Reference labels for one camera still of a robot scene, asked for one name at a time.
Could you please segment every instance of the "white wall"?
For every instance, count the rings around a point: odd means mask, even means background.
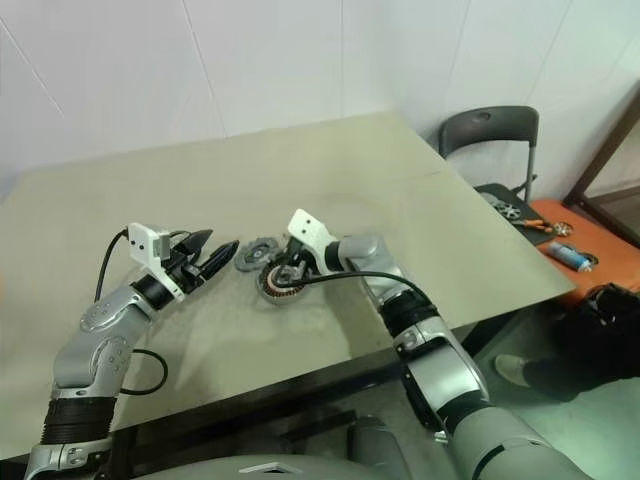
[[[640,75],[639,11],[640,0],[0,0],[0,188],[105,153],[384,109],[427,136],[458,111],[526,103],[542,119],[536,196],[559,196]],[[470,147],[453,162],[472,182],[515,185],[524,152]]]

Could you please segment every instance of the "black chair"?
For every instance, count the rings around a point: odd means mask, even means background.
[[[440,126],[438,132],[438,152],[443,158],[473,143],[494,140],[511,140],[529,143],[529,158],[524,183],[509,189],[498,183],[475,187],[478,192],[490,193],[503,202],[520,209],[521,218],[537,220],[542,217],[529,207],[531,184],[536,178],[533,174],[536,143],[538,140],[538,112],[526,106],[502,106],[476,108],[449,118]],[[524,190],[524,201],[518,193]],[[538,230],[518,229],[527,239],[537,245],[553,238],[552,234]]]

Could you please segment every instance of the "shoe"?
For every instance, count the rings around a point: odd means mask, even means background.
[[[493,367],[502,378],[507,382],[517,385],[518,387],[530,388],[531,385],[524,379],[523,369],[527,364],[527,360],[515,355],[497,355],[493,359]]]

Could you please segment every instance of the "black cable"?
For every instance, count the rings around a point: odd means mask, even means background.
[[[100,295],[102,294],[102,283],[104,282],[104,274],[107,271],[107,264],[109,263],[109,258],[111,257],[111,252],[113,252],[113,247],[116,246],[120,237],[127,236],[127,229],[124,228],[120,230],[115,237],[111,239],[109,246],[107,247],[107,251],[104,254],[104,258],[102,259],[102,265],[100,266],[100,273],[98,274],[98,284],[96,285],[96,294],[93,297],[93,301],[97,302],[100,300]]]
[[[157,385],[151,388],[145,388],[144,390],[131,390],[128,388],[121,388],[120,393],[124,393],[125,395],[141,396],[141,395],[149,395],[150,393],[157,392],[158,390],[160,390],[162,386],[167,382],[167,377],[169,376],[169,366],[167,365],[166,360],[156,352],[152,352],[151,350],[146,350],[144,348],[135,348],[132,351],[132,353],[141,353],[143,355],[148,355],[158,360],[158,362],[160,362],[160,365],[162,365],[162,380],[160,380],[160,382],[158,382]]]
[[[333,273],[331,275],[322,275],[320,277],[315,278],[307,278],[303,280],[296,280],[289,283],[280,283],[278,282],[278,277],[280,276],[280,269],[274,275],[275,281],[273,282],[278,288],[293,288],[293,287],[302,287],[305,285],[313,285],[314,283],[322,283],[328,282],[329,280],[340,280],[342,278],[353,278],[353,277],[380,277],[380,278],[388,278],[390,280],[395,280],[396,282],[400,282],[405,284],[407,287],[411,288],[414,292],[416,292],[424,301],[427,303],[431,303],[427,294],[424,293],[420,287],[418,287],[415,283],[407,280],[404,277],[400,277],[398,275],[393,275],[391,273],[384,272],[369,272],[369,271],[360,271],[360,272],[341,272],[341,273]]]

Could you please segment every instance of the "orange table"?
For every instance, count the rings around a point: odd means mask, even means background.
[[[563,295],[561,301],[573,305],[582,300],[593,287],[615,283],[632,291],[640,291],[640,250],[615,236],[605,228],[565,208],[556,200],[532,202],[532,207],[548,222],[567,222],[573,234],[557,241],[574,246],[577,250],[598,257],[599,264],[591,272],[576,272],[549,257],[559,270],[578,288]],[[545,252],[550,242],[538,245]]]

